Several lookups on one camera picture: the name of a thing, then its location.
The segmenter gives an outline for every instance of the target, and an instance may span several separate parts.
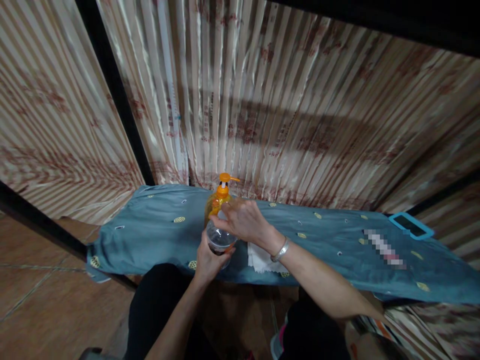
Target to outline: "mattress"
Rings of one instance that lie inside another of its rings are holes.
[[[141,186],[88,244],[87,261],[108,273],[145,274],[171,263],[193,275],[210,191],[180,184]],[[257,201],[266,220],[323,260],[359,290],[425,302],[480,304],[480,274],[433,238],[417,241],[378,212],[322,209]],[[366,233],[383,234],[402,260],[387,261]],[[234,283],[297,286],[289,274],[257,273],[247,244],[236,243],[217,278]]]

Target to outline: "blue phone case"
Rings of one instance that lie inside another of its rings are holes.
[[[422,229],[425,233],[423,235],[420,235],[420,236],[415,236],[412,234],[412,232],[410,230],[408,230],[407,228],[403,227],[402,225],[400,225],[396,220],[395,218],[398,218],[399,216],[403,216],[405,217],[408,221],[410,221],[411,223],[413,223],[414,225],[418,226],[420,229]],[[414,218],[412,215],[409,215],[407,214],[406,212],[397,212],[396,214],[393,214],[391,216],[388,217],[388,219],[393,223],[395,224],[395,226],[399,229],[402,229],[402,230],[407,230],[408,233],[410,234],[410,237],[414,240],[425,240],[425,239],[428,239],[428,238],[431,238],[434,234],[435,234],[435,231],[433,231],[431,228],[429,228],[428,226],[422,224],[420,221],[418,221],[416,218]]]

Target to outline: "hand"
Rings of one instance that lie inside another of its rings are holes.
[[[234,252],[235,247],[232,247],[223,255],[215,255],[209,248],[207,230],[203,230],[200,246],[196,251],[196,271],[193,279],[203,285],[211,283]]]
[[[285,237],[265,220],[255,201],[237,197],[230,202],[224,202],[221,210],[227,220],[210,215],[215,227],[243,241],[252,242],[271,255],[276,255],[284,245]]]

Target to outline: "leg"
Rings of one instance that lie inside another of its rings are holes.
[[[281,360],[350,360],[339,326],[309,296],[293,304],[287,318]]]
[[[175,265],[159,264],[145,274],[130,304],[125,359],[144,359],[189,286]],[[217,354],[199,324],[193,323],[186,359],[216,359]]]

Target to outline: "white cloth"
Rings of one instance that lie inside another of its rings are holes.
[[[270,260],[270,254],[251,242],[248,243],[248,266],[262,274],[265,271],[288,273],[289,271],[280,262]]]

